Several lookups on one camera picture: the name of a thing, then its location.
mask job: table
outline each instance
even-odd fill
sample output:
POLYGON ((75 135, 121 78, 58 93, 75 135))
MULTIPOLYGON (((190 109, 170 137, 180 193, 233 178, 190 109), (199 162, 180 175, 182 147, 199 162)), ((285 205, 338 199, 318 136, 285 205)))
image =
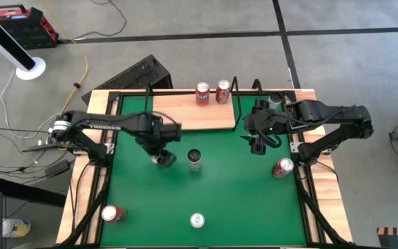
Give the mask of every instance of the table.
MULTIPOLYGON (((266 98, 271 92, 284 93, 294 100, 316 99, 314 90, 268 89, 261 93, 258 89, 241 89, 243 116, 254 99, 266 98)), ((191 93, 194 90, 153 90, 154 98, 191 93)), ((143 111, 144 96, 145 90, 96 90, 92 92, 88 112, 143 111)), ((149 109, 157 108, 152 104, 150 99, 149 109)), ((238 124, 236 134, 231 129, 183 132, 182 142, 168 146, 178 161, 170 169, 155 170, 156 166, 149 166, 148 156, 128 134, 114 136, 111 132, 85 130, 94 141, 115 143, 111 182, 104 204, 124 206, 129 216, 124 223, 106 224, 101 222, 98 208, 78 242, 99 242, 101 246, 302 246, 308 239, 315 242, 325 239, 312 213, 299 201, 294 177, 278 180, 271 176, 273 162, 289 156, 289 147, 269 148, 265 156, 251 155, 247 141, 239 138, 242 132, 242 123, 238 124), (198 174, 192 174, 188 165, 182 166, 187 151, 193 147, 200 147, 204 155, 203 169, 194 172, 198 174), (189 224, 194 212, 205 215, 206 225, 200 230, 189 224)), ((323 134, 323 127, 319 127, 305 132, 303 137, 312 142, 323 134)), ((284 145, 288 144, 286 136, 283 140, 284 145)), ((330 156, 321 156, 319 161, 333 167, 330 156)), ((86 156, 78 156, 75 161, 71 179, 74 193, 87 162, 86 156)), ((88 167, 82 174, 75 212, 77 223, 99 191, 105 173, 105 168, 88 167)), ((313 194, 332 227, 351 241, 335 175, 317 166, 310 173, 304 186, 313 194)), ((71 222, 68 194, 57 243, 68 237, 71 222)))

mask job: green table surface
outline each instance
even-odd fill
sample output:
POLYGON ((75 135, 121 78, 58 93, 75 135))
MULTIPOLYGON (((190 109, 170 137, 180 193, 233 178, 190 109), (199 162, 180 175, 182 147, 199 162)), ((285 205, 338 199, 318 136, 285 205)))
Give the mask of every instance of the green table surface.
MULTIPOLYGON (((240 97, 243 116, 259 98, 266 97, 240 97)), ((125 97, 122 115, 143 111, 144 101, 125 97)), ((178 159, 165 169, 133 137, 120 133, 107 203, 125 208, 127 217, 104 223, 101 246, 304 246, 294 176, 272 176, 272 166, 290 157, 287 137, 281 136, 278 149, 257 156, 240 138, 246 135, 242 120, 235 132, 183 131, 180 142, 167 146, 178 159), (198 172, 189 169, 190 149, 202 154, 198 172), (199 229, 190 224, 196 212, 205 217, 199 229)))

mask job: silver can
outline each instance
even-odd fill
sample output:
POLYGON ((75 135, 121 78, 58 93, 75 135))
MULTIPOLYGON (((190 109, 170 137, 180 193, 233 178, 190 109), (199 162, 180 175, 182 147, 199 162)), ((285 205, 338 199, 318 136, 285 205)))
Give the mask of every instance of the silver can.
POLYGON ((199 171, 202 167, 202 155, 197 149, 192 149, 188 152, 188 161, 190 162, 191 171, 199 171))
POLYGON ((268 97, 270 109, 276 109, 282 103, 282 96, 278 93, 273 93, 268 97))
POLYGON ((288 175, 294 169, 294 163, 289 158, 280 159, 275 166, 273 166, 273 176, 276 178, 282 178, 288 175))

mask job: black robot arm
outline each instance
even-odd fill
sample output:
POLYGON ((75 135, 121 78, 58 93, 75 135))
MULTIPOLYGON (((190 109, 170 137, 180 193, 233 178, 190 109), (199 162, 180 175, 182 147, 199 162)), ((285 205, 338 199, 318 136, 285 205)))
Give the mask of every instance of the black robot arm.
POLYGON ((301 143, 297 150, 298 161, 318 158, 326 149, 336 149, 349 138, 368 138, 373 129, 371 117, 364 106, 329 107, 316 100, 302 100, 285 105, 285 111, 269 108, 269 103, 256 100, 252 112, 244 117, 244 129, 251 136, 253 154, 263 155, 266 145, 280 147, 280 134, 293 134, 316 129, 324 124, 340 124, 340 127, 313 143, 301 143))
POLYGON ((169 167, 176 156, 167 151, 168 142, 180 141, 181 124, 164 124, 160 116, 151 113, 133 113, 127 116, 89 114, 83 111, 68 111, 53 124, 52 137, 58 142, 69 142, 87 152, 92 163, 110 165, 107 147, 91 140, 82 131, 99 129, 125 131, 135 137, 137 144, 150 155, 155 163, 169 167))

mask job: gray floor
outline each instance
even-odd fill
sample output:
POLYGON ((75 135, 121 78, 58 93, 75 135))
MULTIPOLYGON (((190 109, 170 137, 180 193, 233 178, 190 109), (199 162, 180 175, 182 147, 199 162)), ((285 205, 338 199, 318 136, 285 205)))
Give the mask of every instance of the gray floor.
MULTIPOLYGON (((91 30, 112 33, 121 26, 120 16, 110 5, 96 6, 88 0, 47 2, 73 36, 91 30)), ((60 32, 38 0, 0 0, 0 5, 9 3, 24 3, 44 10, 60 32)), ((117 36, 278 30, 272 2, 267 0, 115 0, 115 3, 128 21, 117 36)), ((288 30, 398 27, 398 1, 287 0, 280 1, 280 5, 288 30)), ((370 110, 375 126, 373 137, 343 143, 333 159, 354 241, 378 246, 376 227, 398 226, 398 158, 388 142, 388 132, 398 124, 398 33, 290 37, 290 45, 302 88, 316 89, 318 99, 326 104, 363 104, 370 110)), ((90 71, 70 109, 85 110, 79 98, 83 93, 149 54, 155 55, 171 72, 176 88, 193 88, 201 81, 212 83, 234 75, 244 87, 251 86, 258 78, 267 88, 292 88, 280 37, 118 42, 83 44, 82 48, 90 71)), ((5 98, 13 128, 36 129, 59 112, 73 82, 84 72, 82 56, 74 45, 29 53, 44 58, 48 68, 37 80, 23 82, 15 77, 9 86, 5 98)), ((0 55, 0 93, 12 68, 0 55)), ((5 127, 1 102, 0 127, 5 127)), ((40 138, 41 135, 32 140, 14 140, 25 148, 40 138)), ((39 165, 53 161, 60 153, 47 152, 39 165)), ((19 167, 37 156, 20 156, 0 136, 0 165, 19 167)), ((42 175, 43 172, 35 172, 22 177, 42 175)), ((20 183, 27 180, 0 177, 20 183)), ((64 174, 38 186, 60 191, 68 186, 68 177, 69 174, 64 174)), ((18 201, 8 201, 8 213, 19 205, 18 201)), ((52 245, 61 217, 59 208, 28 204, 17 216, 30 219, 34 229, 23 239, 9 239, 8 248, 23 243, 52 245), (34 212, 47 215, 34 215, 34 212)))

